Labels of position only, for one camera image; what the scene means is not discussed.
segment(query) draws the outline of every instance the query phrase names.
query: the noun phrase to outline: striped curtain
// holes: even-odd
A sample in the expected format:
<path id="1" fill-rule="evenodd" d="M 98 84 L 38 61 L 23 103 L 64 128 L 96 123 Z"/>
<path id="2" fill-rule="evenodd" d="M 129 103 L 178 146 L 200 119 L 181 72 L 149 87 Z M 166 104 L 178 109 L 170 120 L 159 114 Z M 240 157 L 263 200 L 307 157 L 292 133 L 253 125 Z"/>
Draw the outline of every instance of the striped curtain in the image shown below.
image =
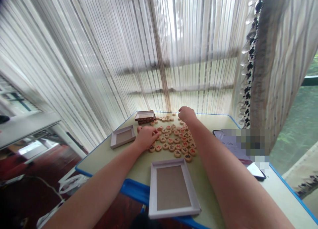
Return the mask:
<path id="1" fill-rule="evenodd" d="M 247 3 L 2 0 L 0 57 L 91 151 L 137 110 L 232 115 Z"/>
<path id="2" fill-rule="evenodd" d="M 270 150 L 318 48 L 318 0 L 264 0 L 254 79 L 251 129 L 268 129 Z"/>

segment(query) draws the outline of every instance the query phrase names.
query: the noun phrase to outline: white bag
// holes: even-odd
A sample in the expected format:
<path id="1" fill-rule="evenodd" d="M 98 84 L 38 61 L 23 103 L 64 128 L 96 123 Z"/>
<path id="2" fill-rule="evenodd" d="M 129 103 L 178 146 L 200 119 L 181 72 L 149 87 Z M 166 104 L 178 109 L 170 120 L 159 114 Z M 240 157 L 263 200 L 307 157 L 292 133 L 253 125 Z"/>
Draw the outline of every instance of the white bag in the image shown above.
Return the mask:
<path id="1" fill-rule="evenodd" d="M 84 175 L 76 175 L 76 176 L 73 176 L 69 179 L 66 179 L 66 180 L 60 182 L 59 193 L 64 194 L 64 193 L 71 191 L 74 188 L 79 188 L 84 183 L 86 183 L 88 179 L 89 179 L 89 177 L 86 177 Z"/>

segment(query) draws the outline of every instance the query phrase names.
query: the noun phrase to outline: green foliage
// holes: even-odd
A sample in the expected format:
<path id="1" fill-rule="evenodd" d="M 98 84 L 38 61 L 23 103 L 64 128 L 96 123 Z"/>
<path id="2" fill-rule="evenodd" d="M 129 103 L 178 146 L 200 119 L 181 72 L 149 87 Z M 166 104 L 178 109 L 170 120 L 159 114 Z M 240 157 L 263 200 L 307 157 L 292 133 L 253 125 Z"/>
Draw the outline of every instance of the green foliage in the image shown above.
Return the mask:
<path id="1" fill-rule="evenodd" d="M 316 76 L 318 75 L 318 52 L 314 56 L 314 59 L 312 60 L 312 64 L 310 65 L 306 76 Z"/>

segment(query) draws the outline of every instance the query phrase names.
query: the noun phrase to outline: glass window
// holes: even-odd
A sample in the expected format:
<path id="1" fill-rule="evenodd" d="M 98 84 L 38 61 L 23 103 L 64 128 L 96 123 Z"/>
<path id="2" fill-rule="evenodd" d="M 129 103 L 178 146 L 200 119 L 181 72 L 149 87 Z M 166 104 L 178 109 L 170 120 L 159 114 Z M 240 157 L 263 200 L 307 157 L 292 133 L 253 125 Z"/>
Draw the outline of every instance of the glass window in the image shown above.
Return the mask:
<path id="1" fill-rule="evenodd" d="M 306 76 L 317 76 L 318 75 L 318 52 L 314 56 L 311 66 L 309 67 Z"/>
<path id="2" fill-rule="evenodd" d="M 270 162 L 283 175 L 317 141 L 318 86 L 300 87 L 288 118 L 270 154 Z"/>

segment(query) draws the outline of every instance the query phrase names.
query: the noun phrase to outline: wooden floor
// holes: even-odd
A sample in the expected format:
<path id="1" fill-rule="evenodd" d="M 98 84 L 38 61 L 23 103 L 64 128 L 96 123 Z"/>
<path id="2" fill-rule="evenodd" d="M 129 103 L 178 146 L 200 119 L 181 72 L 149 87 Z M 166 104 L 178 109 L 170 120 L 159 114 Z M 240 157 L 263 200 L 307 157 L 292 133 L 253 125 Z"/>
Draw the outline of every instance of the wooden floor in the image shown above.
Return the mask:
<path id="1" fill-rule="evenodd" d="M 79 161 L 80 158 L 69 147 L 58 146 L 38 157 L 32 165 L 23 165 L 11 170 L 10 177 L 21 174 L 41 177 L 58 191 L 58 181 Z M 12 221 L 20 222 L 27 218 L 25 228 L 36 228 L 37 220 L 50 212 L 59 202 L 60 199 L 52 189 L 39 179 L 24 178 L 0 191 L 1 224 L 11 223 L 10 228 L 13 228 Z M 133 219 L 140 213 L 141 207 L 142 204 L 119 194 L 94 228 L 129 228 Z M 189 228 L 173 219 L 161 219 L 159 222 L 162 228 Z"/>

